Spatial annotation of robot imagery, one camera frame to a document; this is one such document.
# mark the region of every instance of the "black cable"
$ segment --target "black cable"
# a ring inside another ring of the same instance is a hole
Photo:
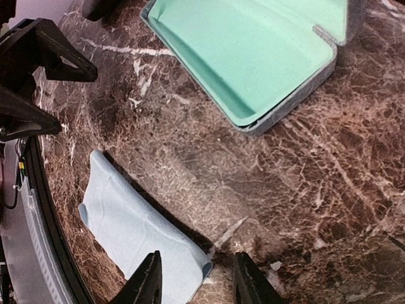
[[[20,145],[20,139],[18,139],[18,140],[16,141],[15,146],[14,146],[15,154],[17,154],[18,158],[21,157],[21,156],[20,156],[20,153],[18,152],[18,147],[19,147],[19,145]]]
[[[2,204],[4,207],[6,207],[7,209],[9,209],[9,210],[15,209],[15,207],[17,206],[17,201],[18,201],[18,186],[19,186],[19,183],[20,183],[20,169],[19,169],[19,167],[17,166],[17,172],[16,172],[16,174],[15,174],[15,183],[14,183],[14,187],[15,187],[14,202],[13,202],[13,204],[10,206],[10,205],[7,205],[5,202],[1,201],[1,204]]]

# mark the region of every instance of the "light blue cloth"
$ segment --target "light blue cloth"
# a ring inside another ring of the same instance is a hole
[[[162,304],[187,303],[212,269],[200,247],[134,190],[100,151],[90,155],[90,181],[79,211],[126,279],[148,253],[160,251]]]

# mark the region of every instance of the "black plastic bracket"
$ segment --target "black plastic bracket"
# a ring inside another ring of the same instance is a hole
[[[0,0],[0,29],[2,24],[15,17],[15,8],[16,0]]]
[[[49,80],[97,79],[97,68],[53,21],[25,19],[0,39],[0,141],[61,131],[58,120],[32,102],[38,67]]]
[[[123,289],[109,304],[161,304],[162,261],[160,252],[146,256]]]
[[[286,304],[247,253],[234,261],[235,304]]]

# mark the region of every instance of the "marble surface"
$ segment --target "marble surface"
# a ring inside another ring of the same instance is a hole
[[[93,84],[39,81],[63,132],[42,138],[68,242],[97,303],[124,284],[80,220],[89,154],[106,151],[215,268],[192,303],[232,303],[246,251],[291,303],[405,302],[405,7],[369,2],[335,73],[261,137],[239,134],[124,0],[61,22]]]

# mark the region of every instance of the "wire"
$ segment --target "wire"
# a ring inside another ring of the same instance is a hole
[[[16,170],[16,174],[15,174],[14,202],[13,202],[13,204],[10,206],[10,205],[7,205],[7,204],[6,204],[5,202],[3,202],[2,200],[0,200],[0,201],[1,201],[1,204],[2,204],[4,207],[6,207],[7,209],[9,209],[9,210],[15,209],[15,207],[17,206],[17,202],[18,202],[18,189],[19,189],[20,186],[21,186],[21,177],[20,177],[20,161],[21,161],[21,156],[20,156],[20,153],[18,152],[18,147],[19,147],[19,145],[20,145],[20,140],[17,140],[17,142],[15,143],[14,149],[15,149],[15,153],[17,154],[18,163],[19,163],[19,164],[17,165],[17,170]]]
[[[17,202],[18,202],[18,188],[19,188],[19,183],[20,183],[20,169],[19,169],[19,167],[17,167],[17,172],[16,172],[16,175],[15,175],[15,183],[14,183],[14,189],[15,189],[15,192],[14,192],[14,202],[13,202],[13,204],[10,206],[10,205],[7,205],[5,202],[3,202],[3,201],[1,201],[1,204],[4,206],[4,207],[6,207],[7,209],[9,209],[9,210],[12,210],[12,209],[15,209],[15,207],[17,207]]]

